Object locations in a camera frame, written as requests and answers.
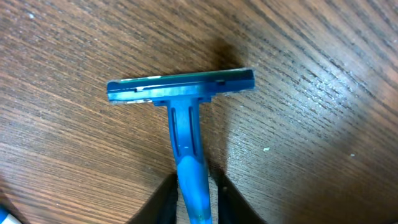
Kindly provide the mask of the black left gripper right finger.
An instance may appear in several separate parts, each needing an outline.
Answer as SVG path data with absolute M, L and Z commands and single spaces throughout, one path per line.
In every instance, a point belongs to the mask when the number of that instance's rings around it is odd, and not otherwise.
M 215 182 L 218 187 L 219 224 L 267 224 L 226 175 L 220 174 Z

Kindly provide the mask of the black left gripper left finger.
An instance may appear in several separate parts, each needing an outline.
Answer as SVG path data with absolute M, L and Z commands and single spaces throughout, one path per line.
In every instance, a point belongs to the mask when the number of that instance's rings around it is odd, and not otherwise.
M 127 224 L 176 224 L 178 202 L 177 174 L 168 175 L 149 200 Z

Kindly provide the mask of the blue white toothbrush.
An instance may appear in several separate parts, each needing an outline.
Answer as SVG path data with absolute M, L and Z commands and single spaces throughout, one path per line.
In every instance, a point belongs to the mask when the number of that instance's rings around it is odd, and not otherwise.
M 0 208 L 0 224 L 22 224 L 16 217 L 14 217 L 5 208 Z

